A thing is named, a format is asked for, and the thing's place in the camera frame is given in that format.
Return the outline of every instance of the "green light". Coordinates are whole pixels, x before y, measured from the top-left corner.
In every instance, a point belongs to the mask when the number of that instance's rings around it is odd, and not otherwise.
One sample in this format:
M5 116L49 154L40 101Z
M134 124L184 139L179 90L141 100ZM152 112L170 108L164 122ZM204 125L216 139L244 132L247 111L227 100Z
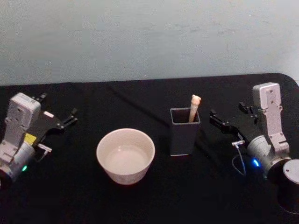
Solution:
M22 169L22 171L24 172L26 169L27 169L27 166L24 166L23 169Z

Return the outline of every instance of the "black table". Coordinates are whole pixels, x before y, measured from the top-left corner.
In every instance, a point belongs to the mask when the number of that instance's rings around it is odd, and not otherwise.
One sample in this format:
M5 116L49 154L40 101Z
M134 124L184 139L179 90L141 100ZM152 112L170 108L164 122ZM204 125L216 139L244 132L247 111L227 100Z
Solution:
M232 168L236 138L209 124L211 108L231 116L239 101L253 103L254 85L266 82L281 85L283 131L291 157L299 158L299 87L282 74L1 87L1 126L18 92L47 92L43 109L63 119L76 107L79 122L48 137L53 153L0 192L0 223L297 224L259 168L248 162L246 177ZM169 109L188 107L192 94L202 97L199 147L170 157ZM124 127L147 133L156 146L148 173L133 186L114 183L96 159L99 140Z

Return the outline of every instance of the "white wall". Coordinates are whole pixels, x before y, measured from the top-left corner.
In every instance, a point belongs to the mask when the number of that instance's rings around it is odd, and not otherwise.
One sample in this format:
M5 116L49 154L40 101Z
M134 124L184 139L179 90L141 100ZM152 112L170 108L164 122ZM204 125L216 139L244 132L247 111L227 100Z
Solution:
M0 85L281 72L297 0L0 0Z

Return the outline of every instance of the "cable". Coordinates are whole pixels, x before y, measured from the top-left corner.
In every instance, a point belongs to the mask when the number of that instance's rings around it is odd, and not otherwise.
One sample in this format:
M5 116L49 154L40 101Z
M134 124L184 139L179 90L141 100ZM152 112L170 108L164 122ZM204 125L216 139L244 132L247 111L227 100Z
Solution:
M244 164L244 161L243 161L242 154L241 154L240 149L237 145L235 146L235 148L238 150L239 154L234 156L234 158L232 159L232 165L235 168L235 170L238 171L239 174L241 174L242 176L246 176L246 169L245 169L245 164ZM234 164L234 161L237 157L240 157L240 159L241 159L241 163L242 163L242 167L243 167L243 171L244 171L243 173Z

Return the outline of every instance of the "pen holder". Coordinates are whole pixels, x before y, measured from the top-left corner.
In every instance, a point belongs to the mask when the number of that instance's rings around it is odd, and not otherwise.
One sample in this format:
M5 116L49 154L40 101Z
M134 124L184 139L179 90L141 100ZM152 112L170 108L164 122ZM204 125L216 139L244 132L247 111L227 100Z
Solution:
M188 155L194 149L200 119L196 112L194 122L189 121L190 108L171 108L171 156Z

